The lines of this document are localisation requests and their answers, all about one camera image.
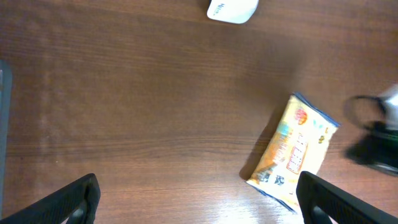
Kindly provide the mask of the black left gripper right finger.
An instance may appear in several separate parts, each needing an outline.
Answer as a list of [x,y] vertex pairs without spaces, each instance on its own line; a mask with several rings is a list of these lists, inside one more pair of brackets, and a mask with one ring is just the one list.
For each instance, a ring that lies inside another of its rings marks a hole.
[[303,171],[296,194],[304,223],[397,224],[397,218]]

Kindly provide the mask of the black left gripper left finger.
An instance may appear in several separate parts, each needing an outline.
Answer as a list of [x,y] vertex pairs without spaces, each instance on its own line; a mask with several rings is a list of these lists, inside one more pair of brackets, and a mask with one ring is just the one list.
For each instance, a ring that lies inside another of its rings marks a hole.
[[56,192],[1,220],[3,224],[93,224],[100,201],[99,183],[86,174]]

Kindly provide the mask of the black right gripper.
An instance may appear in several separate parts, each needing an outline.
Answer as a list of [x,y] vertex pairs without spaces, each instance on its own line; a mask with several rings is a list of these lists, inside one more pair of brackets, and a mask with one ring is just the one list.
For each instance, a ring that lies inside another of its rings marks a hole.
[[367,134],[350,146],[345,155],[355,163],[397,176],[397,130],[386,128],[382,121],[364,126]]

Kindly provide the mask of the yellow wet wipes pack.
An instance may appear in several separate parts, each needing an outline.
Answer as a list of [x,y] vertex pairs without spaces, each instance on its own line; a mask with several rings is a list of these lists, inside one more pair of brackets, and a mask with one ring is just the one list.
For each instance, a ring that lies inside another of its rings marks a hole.
[[299,213],[300,173],[316,174],[340,125],[298,92],[290,95],[278,127],[247,184]]

